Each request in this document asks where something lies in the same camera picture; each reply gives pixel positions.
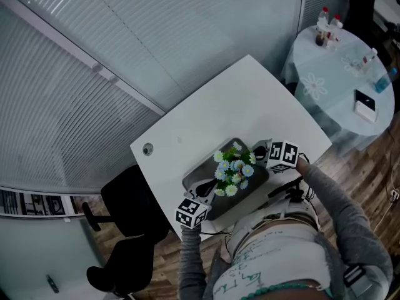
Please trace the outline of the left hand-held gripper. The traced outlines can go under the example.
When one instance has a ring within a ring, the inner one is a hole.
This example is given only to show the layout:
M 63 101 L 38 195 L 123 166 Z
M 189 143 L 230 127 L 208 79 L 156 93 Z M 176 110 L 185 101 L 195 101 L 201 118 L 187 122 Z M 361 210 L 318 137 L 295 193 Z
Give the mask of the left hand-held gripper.
M 176 199 L 177 204 L 174 210 L 175 222 L 194 229 L 203 222 L 209 221 L 217 186 L 215 179 L 205 179 L 195 182 L 187 191 L 189 195 L 180 194 Z

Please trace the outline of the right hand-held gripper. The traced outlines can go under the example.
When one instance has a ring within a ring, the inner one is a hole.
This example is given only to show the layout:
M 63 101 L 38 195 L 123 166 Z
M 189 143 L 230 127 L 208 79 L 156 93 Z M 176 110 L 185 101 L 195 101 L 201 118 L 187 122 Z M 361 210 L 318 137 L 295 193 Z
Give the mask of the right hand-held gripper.
M 252 151 L 264 148 L 269 156 L 256 156 L 255 165 L 272 170 L 275 173 L 283 173 L 288 169 L 294 169 L 298 161 L 299 148 L 296 144 L 288 141 L 273 141 L 270 139 L 259 140 Z

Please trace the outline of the grey tray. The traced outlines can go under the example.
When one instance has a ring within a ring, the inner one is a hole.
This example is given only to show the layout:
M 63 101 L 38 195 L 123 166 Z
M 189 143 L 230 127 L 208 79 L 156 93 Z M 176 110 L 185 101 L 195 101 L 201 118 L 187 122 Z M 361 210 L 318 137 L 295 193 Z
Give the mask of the grey tray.
M 252 151 L 252 148 L 247 147 L 245 143 L 237 137 L 226 141 L 222 146 L 217 148 L 209 157 L 203 159 L 202 162 L 198 163 L 197 166 L 195 166 L 194 168 L 192 168 L 191 171 L 186 173 L 186 175 L 182 179 L 182 185 L 186 190 L 185 195 L 189 195 L 188 189 L 195 182 L 205 179 L 215 179 L 214 172 L 218 164 L 214 162 L 213 154 L 218 150 L 227 151 L 231 147 L 233 141 L 237 141 L 239 144 L 244 146 L 245 149 L 249 149 L 250 151 Z M 255 156 L 267 156 L 269 152 L 266 152 L 263 147 L 260 147 L 259 151 L 253 153 L 255 154 Z M 247 198 L 253 191 L 255 191 L 260 185 L 264 184 L 269 179 L 269 174 L 266 168 L 255 165 L 254 171 L 255 171 L 254 175 L 249 178 L 249 185 L 247 189 L 239 191 L 233 197 L 227 197 L 227 196 L 221 197 L 214 195 L 214 199 L 211 204 L 212 209 L 209 214 L 210 221 L 213 221 L 222 216 L 223 214 L 225 214 L 226 212 L 228 212 L 230 209 L 232 209 L 242 200 Z

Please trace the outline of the blue white flower bouquet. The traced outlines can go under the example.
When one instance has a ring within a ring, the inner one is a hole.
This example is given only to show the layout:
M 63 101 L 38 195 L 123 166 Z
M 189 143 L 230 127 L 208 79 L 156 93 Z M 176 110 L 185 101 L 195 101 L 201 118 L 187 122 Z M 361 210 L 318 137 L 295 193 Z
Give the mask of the blue white flower bouquet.
M 227 151 L 218 150 L 213 154 L 217 163 L 214 178 L 217 180 L 214 194 L 233 197 L 248 188 L 249 178 L 255 173 L 256 156 L 237 141 Z

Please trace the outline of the person's left forearm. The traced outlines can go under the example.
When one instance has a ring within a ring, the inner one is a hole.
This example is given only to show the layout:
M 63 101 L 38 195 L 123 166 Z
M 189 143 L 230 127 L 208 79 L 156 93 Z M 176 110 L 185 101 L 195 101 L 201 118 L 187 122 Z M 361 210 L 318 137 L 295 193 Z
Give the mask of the person's left forearm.
M 182 226 L 180 253 L 179 300 L 203 300 L 206 273 L 201 259 L 201 225 L 193 229 Z

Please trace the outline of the person's right forearm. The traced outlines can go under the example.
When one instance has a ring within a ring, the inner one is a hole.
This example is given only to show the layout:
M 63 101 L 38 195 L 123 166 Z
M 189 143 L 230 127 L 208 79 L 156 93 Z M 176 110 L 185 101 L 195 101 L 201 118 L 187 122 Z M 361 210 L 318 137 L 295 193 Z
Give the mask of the person's right forearm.
M 385 300 L 393 279 L 393 265 L 362 208 L 317 166 L 299 158 L 296 169 L 332 219 L 336 246 L 332 247 L 322 234 L 316 236 L 315 242 L 326 252 L 333 300 Z M 354 264 L 361 265 L 366 273 L 346 287 L 343 274 Z

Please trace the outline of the black waist-mounted device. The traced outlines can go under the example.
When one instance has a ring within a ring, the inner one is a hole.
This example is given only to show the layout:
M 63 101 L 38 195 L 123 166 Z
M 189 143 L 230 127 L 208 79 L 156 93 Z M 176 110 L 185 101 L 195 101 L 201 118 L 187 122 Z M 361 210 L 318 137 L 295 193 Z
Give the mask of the black waist-mounted device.
M 277 201 L 280 198 L 285 198 L 285 199 L 305 199 L 306 196 L 309 194 L 311 188 L 308 187 L 307 192 L 304 192 L 303 189 L 301 189 L 301 183 L 304 182 L 303 177 L 299 177 L 293 181 L 290 181 L 276 189 L 274 189 L 272 192 L 267 194 L 267 203 L 272 204 L 273 202 Z

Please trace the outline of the white table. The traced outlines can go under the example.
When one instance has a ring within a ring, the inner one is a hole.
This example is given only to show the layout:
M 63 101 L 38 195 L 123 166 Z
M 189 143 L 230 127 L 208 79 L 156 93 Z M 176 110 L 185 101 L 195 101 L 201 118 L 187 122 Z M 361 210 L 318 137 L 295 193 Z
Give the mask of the white table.
M 253 146 L 289 141 L 314 162 L 331 146 L 311 115 L 262 65 L 245 56 L 164 115 L 131 144 L 152 193 L 177 234 L 176 199 L 187 172 L 232 138 Z M 151 143 L 150 156 L 142 152 Z

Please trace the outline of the black office chair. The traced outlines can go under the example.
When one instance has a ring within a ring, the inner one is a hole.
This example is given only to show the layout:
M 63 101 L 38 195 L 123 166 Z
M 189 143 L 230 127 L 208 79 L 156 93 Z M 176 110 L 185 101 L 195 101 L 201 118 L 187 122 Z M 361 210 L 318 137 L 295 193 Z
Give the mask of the black office chair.
M 101 197 L 107 216 L 95 216 L 88 203 L 82 204 L 89 225 L 99 232 L 101 223 L 114 223 L 125 238 L 116 243 L 104 267 L 87 269 L 87 280 L 99 291 L 129 299 L 151 282 L 155 245 L 166 238 L 171 225 L 138 165 L 108 182 Z

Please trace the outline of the person's torso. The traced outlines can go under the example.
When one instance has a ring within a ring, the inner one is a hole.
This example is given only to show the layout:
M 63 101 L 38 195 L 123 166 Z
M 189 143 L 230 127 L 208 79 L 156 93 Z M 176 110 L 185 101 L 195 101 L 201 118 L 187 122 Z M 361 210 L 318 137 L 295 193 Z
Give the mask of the person's torso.
M 202 300 L 333 300 L 326 252 L 307 201 L 280 200 L 239 221 L 231 264 L 212 265 Z

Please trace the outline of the white box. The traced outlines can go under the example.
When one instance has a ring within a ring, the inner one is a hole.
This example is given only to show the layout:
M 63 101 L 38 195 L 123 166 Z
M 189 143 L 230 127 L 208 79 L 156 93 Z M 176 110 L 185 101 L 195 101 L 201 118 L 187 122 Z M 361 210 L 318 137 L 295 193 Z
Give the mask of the white box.
M 354 112 L 369 123 L 375 123 L 378 117 L 378 112 L 376 110 L 372 110 L 360 101 L 355 102 Z

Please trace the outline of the black smartphone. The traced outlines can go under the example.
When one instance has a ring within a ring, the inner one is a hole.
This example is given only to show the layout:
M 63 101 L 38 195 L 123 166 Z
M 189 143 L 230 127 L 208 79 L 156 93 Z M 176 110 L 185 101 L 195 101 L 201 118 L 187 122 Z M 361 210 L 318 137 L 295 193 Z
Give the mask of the black smartphone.
M 359 91 L 358 89 L 356 89 L 354 91 L 354 96 L 355 96 L 356 102 L 360 102 L 361 104 L 365 105 L 372 111 L 376 110 L 376 103 L 373 98 L 369 97 L 368 95 L 364 94 L 363 92 Z

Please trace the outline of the clear bottle with red label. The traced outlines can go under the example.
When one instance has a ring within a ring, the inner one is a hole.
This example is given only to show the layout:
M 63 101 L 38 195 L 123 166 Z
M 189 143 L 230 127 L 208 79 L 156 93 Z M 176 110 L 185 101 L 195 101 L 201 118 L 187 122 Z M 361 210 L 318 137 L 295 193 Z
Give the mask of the clear bottle with red label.
M 378 51 L 376 50 L 376 48 L 371 48 L 371 50 L 363 56 L 363 58 L 361 59 L 361 64 L 360 64 L 360 69 L 363 72 L 366 72 L 371 63 L 375 60 L 375 58 L 378 55 Z

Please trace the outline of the glass partition with blinds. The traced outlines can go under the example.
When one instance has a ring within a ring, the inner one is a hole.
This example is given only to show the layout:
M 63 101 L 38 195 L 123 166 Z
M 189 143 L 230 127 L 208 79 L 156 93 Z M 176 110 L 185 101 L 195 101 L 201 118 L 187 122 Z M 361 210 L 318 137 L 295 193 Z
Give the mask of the glass partition with blinds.
M 96 192 L 164 113 L 246 55 L 278 76 L 296 33 L 346 3 L 0 0 L 0 187 Z

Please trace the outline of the frosted glass door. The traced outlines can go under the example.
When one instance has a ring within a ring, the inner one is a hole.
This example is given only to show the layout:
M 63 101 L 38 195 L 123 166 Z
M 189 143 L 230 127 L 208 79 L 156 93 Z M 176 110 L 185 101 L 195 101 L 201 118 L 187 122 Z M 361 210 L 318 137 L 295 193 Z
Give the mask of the frosted glass door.
M 104 300 L 86 277 L 103 265 L 84 218 L 0 217 L 0 291 L 9 300 Z M 59 288 L 49 286 L 49 274 Z

